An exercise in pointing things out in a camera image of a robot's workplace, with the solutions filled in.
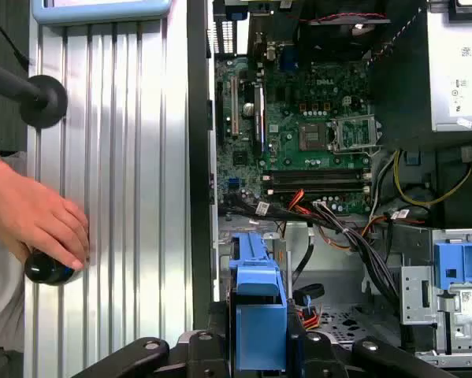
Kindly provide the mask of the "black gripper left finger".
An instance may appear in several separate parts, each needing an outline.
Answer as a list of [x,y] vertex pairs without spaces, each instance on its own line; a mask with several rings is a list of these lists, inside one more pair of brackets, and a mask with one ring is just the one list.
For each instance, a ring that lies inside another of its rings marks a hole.
[[208,326],[183,333],[175,346],[156,337],[129,343],[76,376],[83,377],[229,377],[227,302],[212,302]]

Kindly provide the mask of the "person's hand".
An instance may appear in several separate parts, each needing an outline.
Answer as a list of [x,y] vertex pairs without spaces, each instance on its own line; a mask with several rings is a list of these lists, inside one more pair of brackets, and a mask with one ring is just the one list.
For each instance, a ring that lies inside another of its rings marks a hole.
[[0,159],[0,240],[21,263],[37,249],[80,271],[88,260],[88,236],[78,205]]

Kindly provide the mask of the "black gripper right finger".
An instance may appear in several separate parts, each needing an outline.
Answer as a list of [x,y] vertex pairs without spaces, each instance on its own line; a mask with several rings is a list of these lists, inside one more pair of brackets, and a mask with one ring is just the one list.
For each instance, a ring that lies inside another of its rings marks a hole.
[[321,332],[307,331],[293,300],[287,301],[288,377],[452,377],[443,369],[372,336],[350,350]]

